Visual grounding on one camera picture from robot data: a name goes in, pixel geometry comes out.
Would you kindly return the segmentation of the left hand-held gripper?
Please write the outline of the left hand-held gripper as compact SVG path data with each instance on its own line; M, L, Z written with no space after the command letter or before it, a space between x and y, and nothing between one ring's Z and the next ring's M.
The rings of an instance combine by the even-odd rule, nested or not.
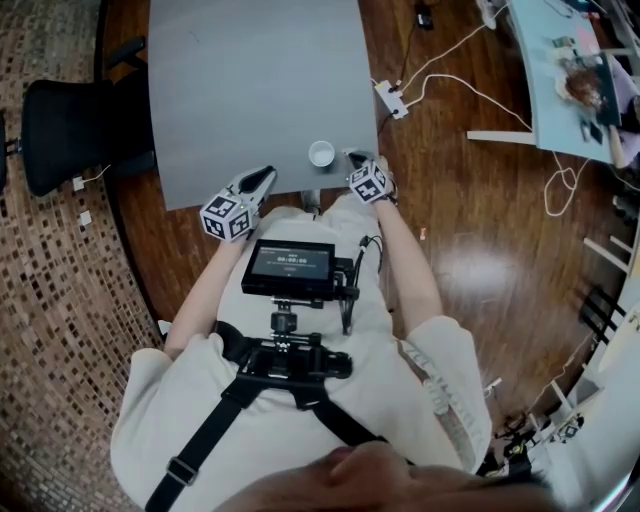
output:
M271 165L234 177L200 209L204 232L224 242L250 235L260 221L260 208L268 199L276 178Z

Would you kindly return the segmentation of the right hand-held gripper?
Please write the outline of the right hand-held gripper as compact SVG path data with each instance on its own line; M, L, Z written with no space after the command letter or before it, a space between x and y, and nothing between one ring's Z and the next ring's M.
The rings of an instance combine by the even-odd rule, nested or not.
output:
M389 177L375 160L371 160L370 153L351 151L348 159L352 168L356 169L349 175L349 188L363 204L373 203L388 195Z

